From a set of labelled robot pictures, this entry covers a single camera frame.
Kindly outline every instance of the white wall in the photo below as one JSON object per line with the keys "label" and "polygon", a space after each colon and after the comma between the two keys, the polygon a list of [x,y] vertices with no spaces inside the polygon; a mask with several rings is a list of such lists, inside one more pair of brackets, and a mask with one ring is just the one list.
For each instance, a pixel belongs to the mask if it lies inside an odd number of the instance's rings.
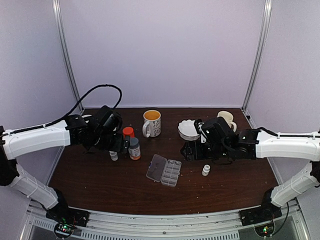
{"label": "white wall", "polygon": [[[51,0],[0,0],[0,125],[16,129],[55,120],[74,104]],[[56,148],[19,157],[46,182]],[[1,239],[18,238],[28,201],[0,187]]]}
{"label": "white wall", "polygon": [[[320,1],[274,0],[269,34],[248,111],[258,127],[306,133],[320,127]],[[283,181],[307,160],[275,158]],[[313,240],[320,235],[320,191],[298,198]]]}
{"label": "white wall", "polygon": [[[122,107],[240,107],[264,0],[62,0],[78,89],[112,83]],[[85,107],[113,105],[99,89]]]}

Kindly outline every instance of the wooden table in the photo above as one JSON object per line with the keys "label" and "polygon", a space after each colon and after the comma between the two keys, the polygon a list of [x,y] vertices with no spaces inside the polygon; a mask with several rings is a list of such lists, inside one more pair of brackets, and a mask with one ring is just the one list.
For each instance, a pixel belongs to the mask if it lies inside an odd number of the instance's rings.
{"label": "wooden table", "polygon": [[[214,118],[217,108],[157,108],[161,112],[161,135],[144,138],[143,113],[150,108],[120,108],[124,127],[132,126],[140,140],[141,159],[119,154],[111,161],[108,152],[84,154],[81,145],[66,147],[50,186],[61,190],[71,207],[121,214],[176,215],[212,213],[252,207],[261,203],[264,192],[277,185],[266,159],[236,160],[232,165],[210,160],[184,160],[178,123],[185,119]],[[228,109],[239,131],[250,128],[240,109]],[[94,114],[88,109],[85,114]],[[182,161],[176,187],[164,186],[146,177],[154,154]],[[211,165],[207,177],[205,164]]]}

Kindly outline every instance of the mug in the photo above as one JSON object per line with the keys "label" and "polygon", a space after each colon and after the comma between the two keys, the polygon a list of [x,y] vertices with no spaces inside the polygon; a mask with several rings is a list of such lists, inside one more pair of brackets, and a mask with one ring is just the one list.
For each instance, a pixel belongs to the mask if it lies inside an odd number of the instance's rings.
{"label": "mug", "polygon": [[142,133],[145,138],[156,137],[161,133],[161,113],[157,110],[149,110],[143,114],[144,124]]}
{"label": "mug", "polygon": [[228,111],[220,111],[218,112],[217,117],[223,117],[226,123],[229,125],[231,129],[233,129],[234,132],[237,130],[237,124],[233,122],[234,116],[228,112]]}

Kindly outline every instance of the white bottle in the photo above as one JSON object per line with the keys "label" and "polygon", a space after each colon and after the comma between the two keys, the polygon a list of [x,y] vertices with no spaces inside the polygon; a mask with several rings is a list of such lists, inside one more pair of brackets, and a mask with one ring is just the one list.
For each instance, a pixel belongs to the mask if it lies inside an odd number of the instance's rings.
{"label": "white bottle", "polygon": [[118,153],[116,151],[109,151],[110,157],[112,161],[118,160]]}
{"label": "white bottle", "polygon": [[210,165],[204,165],[203,169],[202,169],[202,175],[203,176],[207,176],[210,172]]}

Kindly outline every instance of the white arm segment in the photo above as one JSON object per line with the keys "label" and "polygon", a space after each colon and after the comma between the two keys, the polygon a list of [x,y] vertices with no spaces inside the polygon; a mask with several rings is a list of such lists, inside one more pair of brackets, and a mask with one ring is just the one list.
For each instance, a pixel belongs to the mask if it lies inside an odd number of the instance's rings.
{"label": "white arm segment", "polygon": [[271,203],[277,207],[282,207],[291,199],[303,194],[308,189],[319,186],[320,183],[314,176],[311,176],[312,163],[309,162],[300,172],[286,181],[284,184],[276,186],[271,193]]}
{"label": "white arm segment", "polygon": [[4,136],[3,149],[8,160],[15,159],[23,154],[70,145],[70,134],[66,130],[67,123],[62,120],[52,126],[29,130]]}
{"label": "white arm segment", "polygon": [[39,182],[35,177],[30,175],[19,164],[16,165],[19,176],[15,177],[8,186],[17,189],[25,194],[27,198],[41,203],[46,209],[53,208],[58,203],[58,196],[51,187]]}
{"label": "white arm segment", "polygon": [[[285,157],[308,159],[313,162],[320,161],[320,136],[318,132],[311,133],[279,133],[273,136],[265,131],[259,132],[255,146],[257,158]],[[294,137],[283,137],[280,135],[294,135]],[[282,207],[291,199],[301,195],[306,190],[320,185],[318,180],[311,176],[312,163],[309,162],[300,172],[284,184],[276,186],[271,193],[271,203]]]}
{"label": "white arm segment", "polygon": [[[295,137],[277,137],[265,131],[259,132],[255,146],[257,158],[285,157],[308,159],[313,162],[320,161],[320,133],[314,131],[310,133],[279,133],[279,135],[294,135]],[[314,137],[296,137],[309,135]]]}

